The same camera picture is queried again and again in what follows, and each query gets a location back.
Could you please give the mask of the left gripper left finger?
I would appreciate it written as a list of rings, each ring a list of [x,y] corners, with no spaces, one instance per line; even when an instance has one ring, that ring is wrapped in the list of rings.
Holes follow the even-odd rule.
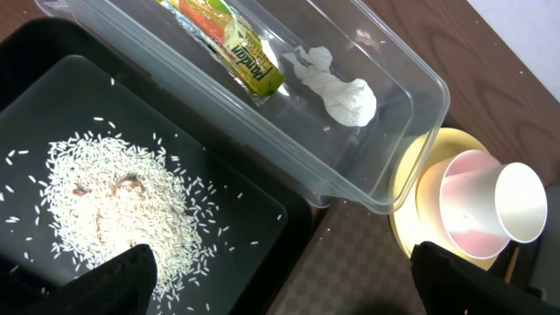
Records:
[[[145,315],[157,282],[149,245],[139,244],[25,308],[31,315]]]

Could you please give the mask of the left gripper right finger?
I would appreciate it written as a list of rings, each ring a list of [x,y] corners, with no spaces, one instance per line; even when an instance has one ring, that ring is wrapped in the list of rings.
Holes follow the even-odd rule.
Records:
[[[559,309],[424,241],[410,257],[416,290],[429,315],[559,315]]]

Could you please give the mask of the yellow plastic plate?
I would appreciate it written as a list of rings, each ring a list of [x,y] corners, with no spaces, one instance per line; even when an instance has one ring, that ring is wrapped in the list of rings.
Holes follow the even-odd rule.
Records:
[[[393,234],[408,258],[411,258],[416,245],[422,242],[434,242],[483,270],[490,270],[497,260],[496,255],[487,259],[477,259],[461,253],[454,245],[441,241],[434,232],[425,227],[417,214],[417,183],[425,172],[434,164],[467,150],[487,151],[487,148],[475,137],[462,130],[441,128],[408,196],[400,208],[389,216]]]

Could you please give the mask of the white paper cup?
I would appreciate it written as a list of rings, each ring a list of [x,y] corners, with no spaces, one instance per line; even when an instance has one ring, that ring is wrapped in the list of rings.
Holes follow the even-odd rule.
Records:
[[[445,178],[440,211],[450,233],[475,231],[529,243],[543,231],[548,206],[535,171],[512,163]]]

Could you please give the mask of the pink small plate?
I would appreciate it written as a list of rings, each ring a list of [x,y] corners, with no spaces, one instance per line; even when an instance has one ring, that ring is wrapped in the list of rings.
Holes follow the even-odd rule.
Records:
[[[450,231],[445,227],[441,195],[444,180],[466,172],[485,171],[501,163],[484,150],[463,150],[440,154],[419,179],[416,189],[416,211],[431,242],[452,253],[474,260],[497,256],[509,243],[509,239],[461,227]]]

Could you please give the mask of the pile of white rice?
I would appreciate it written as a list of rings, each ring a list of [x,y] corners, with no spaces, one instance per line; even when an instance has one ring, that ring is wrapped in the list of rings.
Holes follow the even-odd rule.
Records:
[[[284,231],[261,187],[106,76],[52,72],[1,113],[1,254],[64,284],[138,244],[152,314],[227,314]]]

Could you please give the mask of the white tissue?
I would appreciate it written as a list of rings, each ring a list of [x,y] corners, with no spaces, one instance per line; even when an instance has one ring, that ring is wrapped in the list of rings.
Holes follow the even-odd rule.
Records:
[[[302,63],[294,52],[283,55],[294,67],[295,75],[315,94],[319,95],[329,116],[347,127],[365,127],[375,117],[377,100],[368,83],[360,78],[344,82],[330,71],[331,52],[323,47],[312,47],[307,52],[296,47]]]

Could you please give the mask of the green orange snack wrapper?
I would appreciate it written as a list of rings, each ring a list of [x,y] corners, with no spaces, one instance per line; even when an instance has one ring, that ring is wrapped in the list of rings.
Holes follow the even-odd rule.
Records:
[[[265,103],[285,77],[270,61],[251,24],[223,0],[157,0],[189,35],[244,86],[257,105]]]

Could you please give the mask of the clear plastic waste bin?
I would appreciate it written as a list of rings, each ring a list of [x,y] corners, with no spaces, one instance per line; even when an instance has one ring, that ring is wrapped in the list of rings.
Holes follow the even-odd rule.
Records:
[[[42,1],[134,62],[189,111],[267,166],[314,206],[333,198],[377,214],[398,210],[450,105],[445,82],[362,1],[228,1],[252,26],[285,77],[257,105],[208,48],[158,1]],[[332,54],[330,71],[363,79],[377,100],[365,127],[332,119],[284,58],[302,46]]]

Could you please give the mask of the black plastic waste bin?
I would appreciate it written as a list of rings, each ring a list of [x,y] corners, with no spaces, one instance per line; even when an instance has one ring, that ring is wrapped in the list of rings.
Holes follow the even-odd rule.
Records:
[[[1,311],[262,314],[306,202],[78,25],[1,44]]]

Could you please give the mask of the dark brown serving tray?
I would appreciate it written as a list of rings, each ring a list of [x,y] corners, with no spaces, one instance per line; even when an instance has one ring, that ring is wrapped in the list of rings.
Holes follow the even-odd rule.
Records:
[[[410,259],[389,217],[346,199],[321,221],[276,296],[270,314],[423,314]]]

